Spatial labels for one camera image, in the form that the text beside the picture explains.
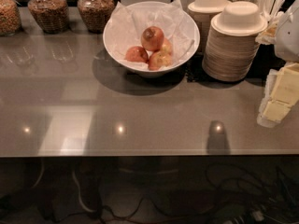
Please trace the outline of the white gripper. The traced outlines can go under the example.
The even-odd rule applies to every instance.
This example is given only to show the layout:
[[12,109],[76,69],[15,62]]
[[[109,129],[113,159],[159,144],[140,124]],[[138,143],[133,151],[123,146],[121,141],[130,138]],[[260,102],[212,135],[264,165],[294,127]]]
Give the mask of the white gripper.
[[257,123],[274,128],[299,101],[299,63],[286,63],[279,71],[271,69],[266,77]]

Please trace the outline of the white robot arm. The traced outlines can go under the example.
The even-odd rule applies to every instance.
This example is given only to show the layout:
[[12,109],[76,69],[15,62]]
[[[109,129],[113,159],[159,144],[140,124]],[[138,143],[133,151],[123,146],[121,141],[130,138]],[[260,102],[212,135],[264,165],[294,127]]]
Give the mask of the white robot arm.
[[257,122],[267,128],[280,124],[299,101],[299,0],[281,15],[274,34],[275,55],[286,63],[266,78]]

